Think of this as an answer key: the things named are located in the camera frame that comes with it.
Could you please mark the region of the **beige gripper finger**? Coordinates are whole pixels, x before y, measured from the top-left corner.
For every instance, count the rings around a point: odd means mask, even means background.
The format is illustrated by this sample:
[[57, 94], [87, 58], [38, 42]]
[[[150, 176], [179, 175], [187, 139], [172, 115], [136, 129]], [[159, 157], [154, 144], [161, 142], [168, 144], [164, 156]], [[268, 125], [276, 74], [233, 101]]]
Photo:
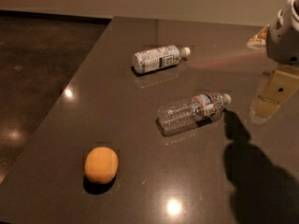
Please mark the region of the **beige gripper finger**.
[[299, 91], [299, 67], [279, 64], [273, 71], [264, 72], [250, 105], [250, 120], [262, 124]]
[[247, 43], [250, 49], [263, 49], [266, 46], [266, 38], [270, 25], [267, 24], [256, 35], [254, 35]]

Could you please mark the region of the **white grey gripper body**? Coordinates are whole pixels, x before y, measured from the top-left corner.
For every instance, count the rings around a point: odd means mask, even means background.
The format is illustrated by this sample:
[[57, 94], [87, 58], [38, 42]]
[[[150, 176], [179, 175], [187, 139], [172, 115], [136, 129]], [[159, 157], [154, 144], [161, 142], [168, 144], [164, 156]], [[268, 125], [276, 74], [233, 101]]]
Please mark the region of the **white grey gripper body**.
[[277, 63], [299, 64], [299, 0], [288, 0], [271, 21], [266, 52]]

